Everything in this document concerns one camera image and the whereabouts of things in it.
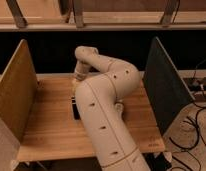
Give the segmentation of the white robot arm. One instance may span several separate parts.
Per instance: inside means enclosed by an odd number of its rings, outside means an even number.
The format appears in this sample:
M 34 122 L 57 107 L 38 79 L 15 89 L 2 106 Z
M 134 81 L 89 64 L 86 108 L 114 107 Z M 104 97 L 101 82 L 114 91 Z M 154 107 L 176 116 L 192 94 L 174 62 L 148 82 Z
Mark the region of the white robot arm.
M 150 171 L 116 109 L 140 82 L 131 63 L 101 55 L 95 47 L 75 49 L 76 106 L 103 171 Z

